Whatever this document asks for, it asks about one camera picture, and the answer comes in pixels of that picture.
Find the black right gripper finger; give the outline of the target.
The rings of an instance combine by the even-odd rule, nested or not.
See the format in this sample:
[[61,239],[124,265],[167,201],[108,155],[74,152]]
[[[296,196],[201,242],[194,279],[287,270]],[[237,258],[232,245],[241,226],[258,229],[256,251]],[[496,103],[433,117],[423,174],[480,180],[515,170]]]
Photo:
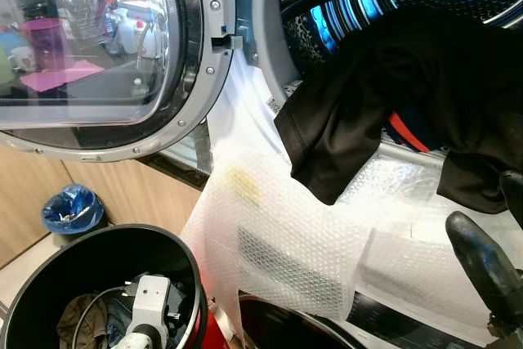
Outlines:
[[504,171],[499,180],[500,190],[512,217],[523,229],[523,176],[519,171]]
[[507,253],[464,213],[448,215],[445,229],[455,256],[492,316],[501,325],[521,327],[523,281]]

